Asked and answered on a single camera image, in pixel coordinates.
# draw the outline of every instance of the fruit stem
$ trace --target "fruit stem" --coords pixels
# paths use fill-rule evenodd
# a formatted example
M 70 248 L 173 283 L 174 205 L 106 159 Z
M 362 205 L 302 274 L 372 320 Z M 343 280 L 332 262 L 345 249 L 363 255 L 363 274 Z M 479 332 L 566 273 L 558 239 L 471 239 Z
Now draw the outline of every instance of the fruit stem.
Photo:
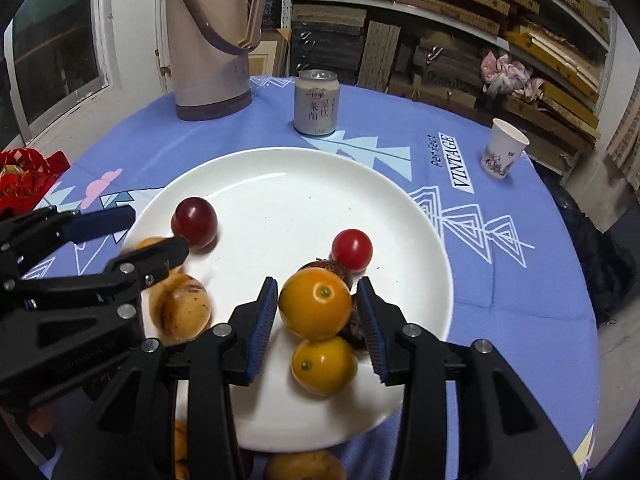
M 323 298 L 329 298 L 331 296 L 331 289 L 328 286 L 322 285 L 318 288 L 320 296 Z

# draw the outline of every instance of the white plate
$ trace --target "white plate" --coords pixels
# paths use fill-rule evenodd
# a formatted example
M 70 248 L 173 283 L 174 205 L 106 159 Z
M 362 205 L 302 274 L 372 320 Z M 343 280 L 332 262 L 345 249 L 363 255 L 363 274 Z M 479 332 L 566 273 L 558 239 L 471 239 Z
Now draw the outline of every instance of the white plate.
M 449 331 L 453 286 L 449 261 L 426 215 L 383 175 L 339 155 L 302 148 L 233 153 L 194 168 L 159 193 L 127 235 L 133 248 L 148 236 L 170 236 L 170 219 L 188 196 L 207 198 L 218 213 L 219 241 L 187 258 L 184 271 L 209 294 L 212 323 L 254 301 L 266 276 L 280 287 L 303 264 L 328 256 L 335 235 L 357 228 L 373 242 L 366 270 L 376 292 L 397 304 L 407 321 L 438 338 Z M 145 333 L 158 337 L 144 305 Z M 369 357 L 342 393 L 329 399 L 302 390 L 289 363 L 298 339 L 276 314 L 262 372 L 249 388 L 233 386 L 238 443 L 247 449 L 321 449 L 370 430 L 402 403 L 402 387 L 386 388 Z M 177 417 L 186 420 L 186 383 Z

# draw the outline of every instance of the black bag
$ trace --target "black bag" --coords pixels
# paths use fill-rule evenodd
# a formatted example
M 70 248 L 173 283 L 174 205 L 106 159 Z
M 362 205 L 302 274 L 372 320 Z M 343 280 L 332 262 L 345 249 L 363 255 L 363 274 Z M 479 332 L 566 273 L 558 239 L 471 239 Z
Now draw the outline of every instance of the black bag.
M 596 229 L 555 179 L 546 174 L 541 177 L 574 243 L 596 325 L 600 326 L 622 307 L 626 294 L 636 280 L 636 261 L 631 252 L 615 243 L 608 233 Z

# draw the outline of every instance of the plate rim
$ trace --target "plate rim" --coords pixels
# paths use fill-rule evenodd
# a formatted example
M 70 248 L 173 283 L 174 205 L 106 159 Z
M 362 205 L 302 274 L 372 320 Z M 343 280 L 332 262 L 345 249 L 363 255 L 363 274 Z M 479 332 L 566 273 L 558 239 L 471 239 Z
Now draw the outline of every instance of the plate rim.
M 241 150 L 238 152 L 231 152 L 231 153 L 227 153 L 225 155 L 221 155 L 209 160 L 206 160 L 204 162 L 202 162 L 201 164 L 195 166 L 194 168 L 191 168 L 190 170 L 184 172 L 183 174 L 179 175 L 178 177 L 174 178 L 172 181 L 170 181 L 168 184 L 166 184 L 163 188 L 162 191 L 159 192 L 157 195 L 155 195 L 150 201 L 149 203 L 146 205 L 146 207 L 140 212 L 140 214 L 138 215 L 138 217 L 136 218 L 136 222 L 134 223 L 134 225 L 132 225 L 132 227 L 130 228 L 130 230 L 127 232 L 125 238 L 124 238 L 124 243 L 122 245 L 122 249 L 121 250 L 126 250 L 127 246 L 130 245 L 130 241 L 129 241 L 129 235 L 130 232 L 132 231 L 132 228 L 135 226 L 135 224 L 138 222 L 139 218 L 142 218 L 142 216 L 144 215 L 144 213 L 146 212 L 146 210 L 150 207 L 152 207 L 153 205 L 156 204 L 156 201 L 160 201 L 163 200 L 162 196 L 164 195 L 165 191 L 167 189 L 169 189 L 171 186 L 178 186 L 180 183 L 180 180 L 183 178 L 188 178 L 190 176 L 191 173 L 193 172 L 197 172 L 200 171 L 202 168 L 206 167 L 209 164 L 215 164 L 217 163 L 217 161 L 222 160 L 222 159 L 227 159 L 227 158 L 235 158 L 238 156 L 243 156 L 246 155 L 248 153 L 256 153 L 256 152 L 265 152 L 265 153 L 273 153 L 273 152 L 299 152 L 301 153 L 301 156 L 312 156 L 312 157 L 317 157 L 317 158 L 325 158 L 327 160 L 339 160 L 341 164 L 352 164 L 352 165 L 357 165 L 357 171 L 364 171 L 364 173 L 368 173 L 370 176 L 372 176 L 374 179 L 382 179 L 382 180 L 386 180 L 387 184 L 391 184 L 392 189 L 399 191 L 403 197 L 403 199 L 405 201 L 408 201 L 411 203 L 411 207 L 414 208 L 417 212 L 420 213 L 421 218 L 423 218 L 425 224 L 428 225 L 427 229 L 431 231 L 431 233 L 433 234 L 433 236 L 435 236 L 436 240 L 438 241 L 438 246 L 440 248 L 440 253 L 444 258 L 444 264 L 446 266 L 446 277 L 448 278 L 448 285 L 446 287 L 446 302 L 445 303 L 445 308 L 446 308 L 446 323 L 443 329 L 443 335 L 442 338 L 440 338 L 442 341 L 447 341 L 449 338 L 449 333 L 450 333 L 450 328 L 452 325 L 452 321 L 453 321 L 453 311 L 454 311 L 454 287 L 453 287 L 453 275 L 452 275 L 452 269 L 451 269 L 451 265 L 450 265 L 450 261 L 449 261 L 449 255 L 447 254 L 446 248 L 444 247 L 444 242 L 443 240 L 440 238 L 440 236 L 438 235 L 437 230 L 435 229 L 434 225 L 432 224 L 430 218 L 428 217 L 428 215 L 423 211 L 423 209 L 415 202 L 415 200 L 412 199 L 412 197 L 404 190 L 402 189 L 398 184 L 396 184 L 393 180 L 391 180 L 388 176 L 384 175 L 383 173 L 380 173 L 379 171 L 374 170 L 373 168 L 369 168 L 368 166 L 365 166 L 364 164 L 361 164 L 360 162 L 357 162 L 356 160 L 354 160 L 353 158 L 349 157 L 349 156 L 344 156 L 344 155 L 338 155 L 337 153 L 328 153 L 328 152 L 323 152 L 321 150 L 316 150 L 313 148 L 305 148 L 305 147 L 293 147 L 293 146 L 270 146 L 270 147 L 263 147 L 263 148 L 251 148 L 248 150 Z M 392 413 L 381 413 L 380 418 L 377 420 L 377 423 L 375 425 L 373 425 L 371 428 L 369 428 L 368 430 L 366 430 L 366 432 L 368 431 L 372 431 L 373 429 L 375 429 L 376 427 L 378 427 L 380 424 L 384 423 L 386 420 L 389 419 L 389 417 L 397 415 L 398 411 L 396 412 L 392 412 Z M 356 438 L 359 434 L 361 433 L 357 433 L 357 434 L 352 434 L 350 436 L 348 436 L 347 438 L 344 437 L 339 437 L 337 441 L 335 441 L 335 439 L 331 440 L 329 443 L 327 442 L 321 442 L 320 444 L 322 444 L 322 447 L 324 449 L 324 447 L 330 447 L 330 446 L 337 446 L 338 444 L 342 444 L 344 442 L 348 442 L 349 440 L 352 440 L 353 438 Z M 264 448 L 260 448 L 260 452 L 295 452 L 294 450 L 280 450 L 280 451 L 275 451 L 273 450 L 275 448 L 270 447 L 270 446 L 266 446 Z

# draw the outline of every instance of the paper cup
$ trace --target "paper cup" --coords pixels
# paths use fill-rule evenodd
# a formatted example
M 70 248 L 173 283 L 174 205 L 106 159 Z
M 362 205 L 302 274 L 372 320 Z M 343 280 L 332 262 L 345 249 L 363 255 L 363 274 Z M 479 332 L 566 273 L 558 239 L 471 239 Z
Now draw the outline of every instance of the paper cup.
M 494 119 L 491 137 L 480 159 L 480 165 L 495 178 L 504 178 L 516 159 L 529 145 L 519 129 L 502 119 Z

